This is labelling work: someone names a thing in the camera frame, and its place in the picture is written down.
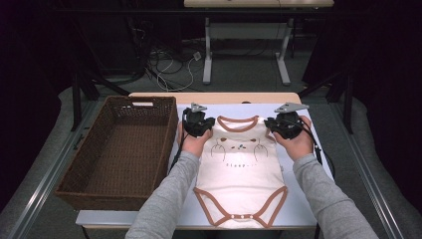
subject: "white table surface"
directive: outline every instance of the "white table surface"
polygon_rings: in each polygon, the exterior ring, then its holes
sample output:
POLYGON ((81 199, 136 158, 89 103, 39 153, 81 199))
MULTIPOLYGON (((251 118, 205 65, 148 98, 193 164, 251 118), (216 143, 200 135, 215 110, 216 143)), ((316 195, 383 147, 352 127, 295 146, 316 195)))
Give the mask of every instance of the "white table surface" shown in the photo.
POLYGON ((332 0, 184 0, 185 7, 196 8, 280 8, 332 7, 332 0))
MULTIPOLYGON (((203 105, 208 109, 205 111, 206 117, 216 118, 224 116, 232 119, 246 119, 252 116, 260 116, 263 118, 275 117, 277 113, 274 110, 282 104, 234 104, 234 105, 203 105)), ((179 119, 181 114, 190 105, 178 105, 179 119)), ((307 116, 311 119, 308 110, 298 111, 299 115, 307 116)), ((312 127, 318 145, 319 143, 315 128, 312 127)), ((177 150, 177 144, 174 143, 169 164, 177 150)), ((279 229, 306 229, 315 227, 317 224, 311 208, 305 198, 304 193, 300 189, 296 178, 293 174, 293 162, 289 159, 283 147, 278 145, 277 148, 280 164, 284 169, 283 176, 285 185, 288 188, 288 196, 274 221, 274 228, 279 229)), ((331 177, 329 167, 324 155, 322 157, 322 166, 325 172, 331 177)), ((179 229, 216 229, 211 226, 202 210, 198 199, 196 198, 192 188, 196 179, 192 181, 191 188, 187 194, 181 215, 177 222, 179 229)), ((97 210, 81 210, 76 223, 87 228, 128 228, 134 221, 137 211, 97 211, 97 210)))

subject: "wicker basket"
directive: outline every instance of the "wicker basket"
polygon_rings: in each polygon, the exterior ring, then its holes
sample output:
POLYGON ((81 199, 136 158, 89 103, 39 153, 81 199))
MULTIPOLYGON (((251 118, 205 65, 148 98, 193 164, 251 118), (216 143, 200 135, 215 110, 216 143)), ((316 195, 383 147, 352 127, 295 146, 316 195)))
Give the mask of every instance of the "wicker basket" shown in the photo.
POLYGON ((138 210, 166 176, 177 123, 175 98, 108 97, 55 194, 77 210, 138 210))

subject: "black backdrop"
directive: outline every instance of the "black backdrop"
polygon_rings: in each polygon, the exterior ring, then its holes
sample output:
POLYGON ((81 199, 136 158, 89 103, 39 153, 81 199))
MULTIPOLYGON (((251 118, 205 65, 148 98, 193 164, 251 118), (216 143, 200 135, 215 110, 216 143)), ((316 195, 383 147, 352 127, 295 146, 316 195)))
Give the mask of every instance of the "black backdrop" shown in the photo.
MULTIPOLYGON (((353 95, 367 107, 377 154, 403 195, 422 212, 422 9, 417 0, 335 0, 333 11, 365 10, 366 19, 328 19, 304 82, 352 66, 353 95)), ((334 84, 343 84, 339 79, 334 84)))
POLYGON ((35 1, 0 6, 0 210, 54 127, 57 97, 70 84, 57 36, 35 1))

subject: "sleeve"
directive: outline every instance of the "sleeve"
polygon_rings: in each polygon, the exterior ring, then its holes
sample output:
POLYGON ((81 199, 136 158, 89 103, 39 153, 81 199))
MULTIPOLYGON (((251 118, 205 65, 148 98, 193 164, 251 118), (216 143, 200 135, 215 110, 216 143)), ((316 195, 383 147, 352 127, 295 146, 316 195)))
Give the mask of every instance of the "sleeve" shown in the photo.
POLYGON ((171 238, 198 167, 198 157, 182 151, 169 175, 140 208, 125 238, 171 238))
POLYGON ((354 202, 326 175, 313 154, 296 160, 294 173, 325 238, 378 238, 354 202))

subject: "white baby bodysuit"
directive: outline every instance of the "white baby bodysuit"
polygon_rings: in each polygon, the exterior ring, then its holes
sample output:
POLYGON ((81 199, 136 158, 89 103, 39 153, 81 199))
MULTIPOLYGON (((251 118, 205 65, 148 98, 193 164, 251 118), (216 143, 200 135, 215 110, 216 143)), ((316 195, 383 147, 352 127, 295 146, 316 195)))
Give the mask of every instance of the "white baby bodysuit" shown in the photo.
POLYGON ((287 187, 276 141, 264 119, 217 117, 204 145, 194 192, 211 225, 268 228, 283 206, 287 187))

